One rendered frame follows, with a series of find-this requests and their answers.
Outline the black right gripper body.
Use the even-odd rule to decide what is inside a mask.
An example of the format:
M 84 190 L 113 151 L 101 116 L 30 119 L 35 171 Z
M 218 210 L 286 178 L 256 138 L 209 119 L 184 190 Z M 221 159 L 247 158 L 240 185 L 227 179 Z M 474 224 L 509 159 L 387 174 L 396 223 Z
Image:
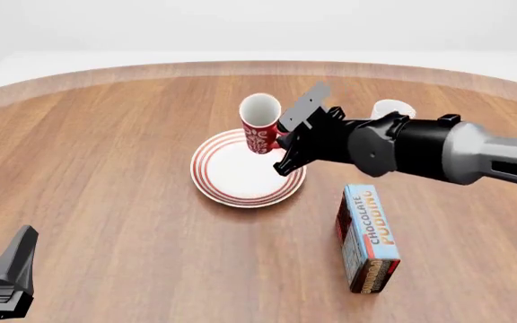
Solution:
M 293 131 L 305 140 L 309 163 L 351 163 L 347 150 L 347 138 L 351 128 L 345 117 L 341 107 L 332 107 L 327 112 L 319 107 Z

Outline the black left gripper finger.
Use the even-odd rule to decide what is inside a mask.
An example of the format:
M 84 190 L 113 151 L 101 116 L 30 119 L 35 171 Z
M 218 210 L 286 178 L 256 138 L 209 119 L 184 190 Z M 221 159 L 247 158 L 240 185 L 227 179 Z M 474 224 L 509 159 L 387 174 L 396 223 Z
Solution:
M 0 256 L 0 298 L 13 292 L 34 294 L 32 266 L 39 234 L 23 225 Z

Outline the red mug with white pattern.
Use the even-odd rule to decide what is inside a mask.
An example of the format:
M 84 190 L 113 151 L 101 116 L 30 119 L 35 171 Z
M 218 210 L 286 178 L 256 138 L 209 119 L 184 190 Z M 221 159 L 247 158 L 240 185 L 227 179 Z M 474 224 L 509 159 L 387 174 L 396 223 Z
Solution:
M 285 133 L 277 128 L 280 102 L 268 93 L 253 93 L 242 100 L 239 115 L 249 149 L 256 154 L 279 149 L 276 139 Z

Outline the white plate with red rings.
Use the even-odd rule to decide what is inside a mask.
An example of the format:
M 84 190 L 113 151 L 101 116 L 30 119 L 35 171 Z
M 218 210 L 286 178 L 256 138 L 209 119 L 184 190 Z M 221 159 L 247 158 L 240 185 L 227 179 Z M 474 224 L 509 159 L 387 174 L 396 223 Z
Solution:
M 244 131 L 223 131 L 203 142 L 193 153 L 189 171 L 196 188 L 211 200 L 239 208 L 278 204 L 296 193 L 307 174 L 305 167 L 282 177 L 273 164 L 285 153 L 252 153 Z

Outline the chocolate pudding box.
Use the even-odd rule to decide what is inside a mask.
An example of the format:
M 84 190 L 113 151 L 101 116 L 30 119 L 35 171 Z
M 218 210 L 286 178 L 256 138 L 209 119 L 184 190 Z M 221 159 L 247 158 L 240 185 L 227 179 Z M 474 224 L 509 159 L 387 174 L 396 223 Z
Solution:
M 345 185 L 336 229 L 350 292 L 381 292 L 400 257 L 373 185 Z

